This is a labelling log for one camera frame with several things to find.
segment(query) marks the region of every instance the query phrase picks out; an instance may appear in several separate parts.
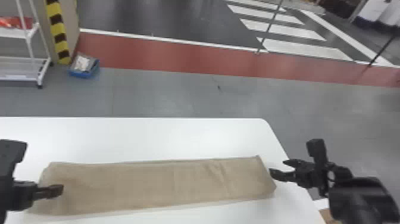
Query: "concrete floor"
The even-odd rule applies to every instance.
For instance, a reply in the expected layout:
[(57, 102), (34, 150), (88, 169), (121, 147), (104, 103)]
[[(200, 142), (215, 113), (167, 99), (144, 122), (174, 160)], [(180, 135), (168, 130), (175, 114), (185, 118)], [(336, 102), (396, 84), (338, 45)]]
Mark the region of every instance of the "concrete floor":
[[(85, 33), (98, 33), (98, 30), (118, 31), (118, 33), (108, 34), (116, 36), (119, 33), (139, 34), (247, 48), (261, 47), (261, 39), (257, 38), (266, 36), (267, 40), (264, 41), (263, 47), (270, 52), (362, 62), (369, 62), (374, 57), (374, 53), (369, 49), (365, 51), (365, 47), (355, 44), (356, 41), (348, 41), (347, 34), (337, 29), (327, 29), (323, 25), (325, 22), (323, 22), (324, 19), (321, 20), (322, 17), (286, 7), (279, 12), (271, 32), (265, 35), (265, 30), (271, 23), (275, 10), (271, 4), (263, 2), (170, 0), (167, 9), (164, 8), (163, 0), (153, 0), (152, 4), (140, 0), (114, 0), (108, 1), (107, 4), (96, 2), (96, 0), (85, 0), (78, 6), (80, 27), (85, 29)], [(288, 0), (288, 2), (310, 5), (301, 0)], [(161, 13), (155, 14), (155, 17), (147, 17), (146, 14), (141, 13), (143, 10)], [(82, 48), (79, 46), (77, 50), (82, 52), (82, 48), (86, 48), (88, 44)], [(372, 51), (380, 50), (375, 44), (373, 47)], [(128, 46), (124, 49), (127, 50), (124, 51), (125, 54), (134, 51), (134, 49), (128, 50)], [(104, 49), (102, 51), (107, 55), (112, 54)], [(400, 59), (387, 55), (383, 57), (389, 61), (380, 61), (380, 58), (378, 62), (382, 65), (400, 64)], [(114, 60), (123, 61), (118, 57), (114, 57)]]
[[(94, 79), (50, 68), (45, 88), (0, 82), (0, 116), (260, 117), (291, 158), (324, 138), (331, 161), (378, 176), (400, 202), (400, 89), (101, 68)], [(318, 198), (315, 191), (312, 196)]]
[[(362, 33), (365, 38), (375, 43), (379, 47), (383, 47), (391, 38), (389, 33), (380, 33), (374, 29), (362, 30), (358, 28), (358, 32)], [(400, 37), (397, 37), (385, 50), (386, 53), (400, 58)]]

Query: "beige towel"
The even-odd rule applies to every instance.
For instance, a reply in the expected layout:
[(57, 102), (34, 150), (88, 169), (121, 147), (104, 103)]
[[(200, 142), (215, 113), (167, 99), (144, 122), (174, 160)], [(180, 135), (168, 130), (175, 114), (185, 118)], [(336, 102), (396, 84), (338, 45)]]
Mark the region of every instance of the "beige towel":
[(51, 163), (39, 185), (64, 193), (32, 213), (76, 215), (267, 198), (276, 186), (261, 159), (227, 158), (112, 164)]

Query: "yellow and black striped pillar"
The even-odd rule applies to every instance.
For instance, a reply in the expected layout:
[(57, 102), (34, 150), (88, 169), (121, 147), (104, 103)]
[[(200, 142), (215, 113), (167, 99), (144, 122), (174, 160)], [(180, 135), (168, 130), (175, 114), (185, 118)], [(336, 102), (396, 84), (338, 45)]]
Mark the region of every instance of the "yellow and black striped pillar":
[(58, 55), (58, 63), (70, 64), (71, 52), (68, 47), (63, 12), (58, 0), (45, 0), (46, 12), (50, 20), (51, 34), (54, 38), (55, 52)]

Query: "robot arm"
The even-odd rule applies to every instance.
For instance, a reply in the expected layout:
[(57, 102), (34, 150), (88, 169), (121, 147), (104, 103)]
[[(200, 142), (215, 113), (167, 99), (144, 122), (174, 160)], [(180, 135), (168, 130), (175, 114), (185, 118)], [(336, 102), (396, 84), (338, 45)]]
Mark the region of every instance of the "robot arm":
[(0, 140), (0, 223), (5, 222), (7, 211), (22, 211), (40, 199), (51, 199), (63, 193), (62, 185), (40, 188), (34, 182), (15, 181), (13, 173), (17, 163), (22, 162), (27, 144)]
[[(329, 162), (322, 139), (308, 141), (307, 149), (314, 163), (298, 159), (286, 160), (283, 163), (295, 170), (282, 172), (270, 169), (272, 178), (295, 182), (307, 189), (318, 188), (320, 196), (329, 198), (332, 217), (344, 224), (400, 221), (396, 202), (377, 178), (355, 178), (348, 168)], [(329, 172), (334, 174), (334, 179), (328, 178)]]

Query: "crosswalk stripe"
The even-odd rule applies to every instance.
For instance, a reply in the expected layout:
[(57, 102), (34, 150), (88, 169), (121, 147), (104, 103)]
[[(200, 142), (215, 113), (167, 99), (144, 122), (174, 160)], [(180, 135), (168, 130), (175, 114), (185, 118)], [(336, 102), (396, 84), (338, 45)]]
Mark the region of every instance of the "crosswalk stripe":
[[(307, 15), (309, 18), (313, 19), (315, 22), (319, 23), (321, 26), (325, 27), (332, 33), (334, 33), (336, 36), (340, 37), (342, 40), (353, 46), (355, 49), (359, 50), (361, 53), (363, 53), (365, 56), (368, 58), (374, 58), (376, 56), (376, 53), (372, 51), (370, 48), (367, 48), (365, 45), (362, 43), (358, 42), (356, 39), (352, 38), (351, 36), (347, 35), (345, 32), (341, 31), (334, 25), (328, 23), (326, 20), (323, 18), (315, 15), (312, 12), (301, 10), (305, 15)], [(383, 58), (382, 56), (379, 56), (376, 60), (381, 65), (384, 66), (392, 66), (393, 64), (388, 61), (387, 59)]]
[[(239, 7), (239, 6), (235, 6), (235, 5), (228, 5), (228, 7), (234, 13), (243, 14), (243, 15), (250, 15), (250, 16), (255, 16), (255, 17), (260, 17), (260, 18), (268, 18), (268, 19), (272, 19), (272, 17), (274, 16), (273, 13), (261, 11), (261, 10), (253, 10), (251, 8), (244, 8), (244, 7)], [(297, 19), (296, 17), (291, 16), (291, 15), (278, 14), (278, 15), (276, 15), (275, 19), (279, 20), (279, 21), (284, 21), (287, 23), (296, 23), (296, 24), (304, 25), (304, 23), (302, 21), (300, 21), (299, 19)]]
[(268, 51), (273, 52), (352, 61), (352, 59), (341, 50), (326, 46), (315, 46), (272, 39), (265, 39), (263, 45)]
[[(258, 6), (258, 7), (262, 7), (262, 8), (268, 8), (270, 10), (276, 10), (276, 8), (278, 7), (277, 5), (274, 5), (274, 4), (253, 1), (253, 0), (225, 0), (225, 1), (237, 2), (237, 3), (241, 3), (241, 4), (245, 4), (245, 5), (253, 5), (253, 6)], [(279, 8), (279, 11), (286, 12), (286, 10), (284, 10), (282, 7)]]
[[(241, 19), (242, 23), (250, 30), (265, 32), (268, 28), (268, 23), (263, 23), (253, 20)], [(326, 41), (321, 35), (312, 30), (294, 28), (289, 26), (272, 25), (270, 33), (277, 33), (280, 35), (296, 36), (298, 38), (316, 39)]]

